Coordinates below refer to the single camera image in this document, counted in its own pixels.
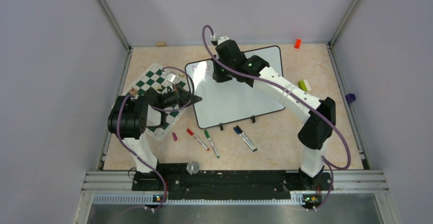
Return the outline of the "whiteboard with black frame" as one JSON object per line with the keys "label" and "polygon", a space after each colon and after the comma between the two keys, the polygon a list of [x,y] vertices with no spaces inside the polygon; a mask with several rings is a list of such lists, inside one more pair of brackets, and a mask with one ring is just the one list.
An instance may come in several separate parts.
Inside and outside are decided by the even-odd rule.
{"label": "whiteboard with black frame", "polygon": [[216,82],[213,75],[213,60],[206,59],[185,65],[185,72],[192,78],[189,87],[202,98],[194,104],[198,127],[207,129],[227,123],[250,119],[284,109],[269,95],[236,79]]}

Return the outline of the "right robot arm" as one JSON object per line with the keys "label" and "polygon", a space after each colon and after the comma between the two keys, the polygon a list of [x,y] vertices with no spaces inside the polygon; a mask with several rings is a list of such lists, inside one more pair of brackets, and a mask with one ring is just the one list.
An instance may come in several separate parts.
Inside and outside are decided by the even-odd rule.
{"label": "right robot arm", "polygon": [[299,182],[305,189],[320,183],[324,168],[323,155],[328,138],[336,124],[335,101],[308,94],[280,75],[270,63],[258,55],[247,57],[237,43],[227,36],[213,40],[213,79],[223,83],[235,79],[272,97],[291,110],[302,122],[298,139],[303,144]]}

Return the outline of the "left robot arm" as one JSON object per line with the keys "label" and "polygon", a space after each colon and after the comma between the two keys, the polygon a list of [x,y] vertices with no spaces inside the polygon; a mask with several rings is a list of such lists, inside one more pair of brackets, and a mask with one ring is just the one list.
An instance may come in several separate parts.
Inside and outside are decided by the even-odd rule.
{"label": "left robot arm", "polygon": [[147,173],[144,183],[152,190],[162,187],[164,177],[156,171],[158,159],[147,141],[147,129],[164,128],[167,116],[202,101],[191,91],[175,84],[165,93],[153,88],[137,97],[118,96],[109,114],[107,126],[121,145],[132,155],[139,173]]}

